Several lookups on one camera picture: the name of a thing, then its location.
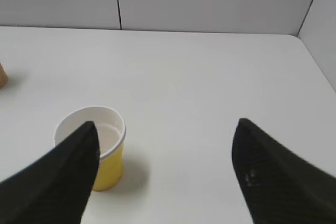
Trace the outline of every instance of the yellow paper cup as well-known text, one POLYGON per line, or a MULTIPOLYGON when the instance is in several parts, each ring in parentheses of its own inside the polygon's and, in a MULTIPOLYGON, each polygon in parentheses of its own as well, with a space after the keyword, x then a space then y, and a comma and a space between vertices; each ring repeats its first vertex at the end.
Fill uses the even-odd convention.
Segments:
POLYGON ((100 166, 93 185, 94 191, 114 186, 122 175, 123 141, 126 125, 120 113, 102 106, 90 106, 65 117, 56 128, 55 145, 62 142, 86 121, 96 125, 100 145, 100 166))

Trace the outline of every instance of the cup rim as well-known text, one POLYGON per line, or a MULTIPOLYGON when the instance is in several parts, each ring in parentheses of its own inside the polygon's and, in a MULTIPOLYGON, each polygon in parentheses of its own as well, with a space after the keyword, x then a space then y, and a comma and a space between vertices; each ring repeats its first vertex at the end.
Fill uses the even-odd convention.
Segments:
POLYGON ((53 142, 54 142, 54 147, 56 146, 56 133, 57 133, 57 129, 58 127, 60 126, 60 124, 66 119, 68 118, 69 116, 71 116, 72 114, 74 113, 77 113, 81 110, 84 110, 84 109, 88 109, 88 108, 103 108, 103 109, 108 109, 108 110, 111 110, 113 111, 114 113, 116 113, 119 118, 121 119, 121 123, 122 123, 122 132, 120 134, 120 137, 119 137, 119 140, 117 141, 116 144, 114 144, 107 152, 105 152, 104 154, 100 154, 99 155, 99 159, 100 161, 103 161, 105 159, 107 159, 109 156, 111 156, 121 145, 122 143, 124 142, 124 139, 125 139, 125 136, 126 136, 126 124, 125 124, 125 120, 124 118, 121 116, 121 114, 119 113, 119 111, 117 111, 116 109, 113 109, 111 107, 107 107, 107 106, 100 106, 100 105, 93 105, 93 106, 86 106, 86 107, 81 107, 77 110, 74 110, 72 112, 70 112, 69 114, 67 114, 66 116, 64 116, 62 118, 62 120, 57 124, 55 130, 54 130, 54 139, 53 139, 53 142))

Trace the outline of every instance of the white table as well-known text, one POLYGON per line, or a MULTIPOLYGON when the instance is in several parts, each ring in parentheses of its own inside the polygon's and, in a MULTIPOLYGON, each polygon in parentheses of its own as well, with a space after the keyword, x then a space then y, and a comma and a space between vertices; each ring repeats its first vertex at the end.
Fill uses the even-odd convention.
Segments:
POLYGON ((124 116, 124 176, 84 224, 252 223, 231 163, 241 117, 336 175, 336 96, 295 37, 1 27, 0 61, 0 179, 69 112, 124 116))

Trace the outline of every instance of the wall seam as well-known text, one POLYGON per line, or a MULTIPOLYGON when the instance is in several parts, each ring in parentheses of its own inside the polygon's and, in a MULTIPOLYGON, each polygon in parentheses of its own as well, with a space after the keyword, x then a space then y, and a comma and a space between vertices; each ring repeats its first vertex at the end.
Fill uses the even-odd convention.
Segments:
POLYGON ((117 6, 118 6, 118 15, 119 15, 119 27, 120 27, 120 30, 122 30, 121 14, 120 14, 120 3, 119 3, 119 0, 117 0, 117 6))
POLYGON ((296 34, 296 37, 299 37, 299 34, 300 34, 300 32, 301 32, 301 30, 302 30, 302 28, 303 28, 303 25, 304 25, 304 23, 305 23, 305 21, 306 21, 306 19, 307 19, 307 17, 308 17, 308 14, 309 14, 309 11, 310 11, 310 8, 311 8, 313 2, 314 2, 314 0, 311 0, 310 5, 309 5, 309 7, 308 7, 308 9, 307 9, 307 12, 306 12, 306 14, 305 14, 305 17, 303 18, 302 24, 301 24, 301 26, 300 26, 300 28, 299 28, 299 31, 298 31, 298 33, 296 34))

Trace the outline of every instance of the brown cup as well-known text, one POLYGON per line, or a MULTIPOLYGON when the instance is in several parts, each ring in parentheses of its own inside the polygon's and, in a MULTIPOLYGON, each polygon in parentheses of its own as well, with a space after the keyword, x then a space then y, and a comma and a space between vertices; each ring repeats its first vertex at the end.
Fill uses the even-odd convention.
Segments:
POLYGON ((8 81, 8 76, 7 76, 5 70, 3 69, 3 67, 2 67, 2 65, 0 63, 0 89, 4 85, 6 85, 7 81, 8 81))

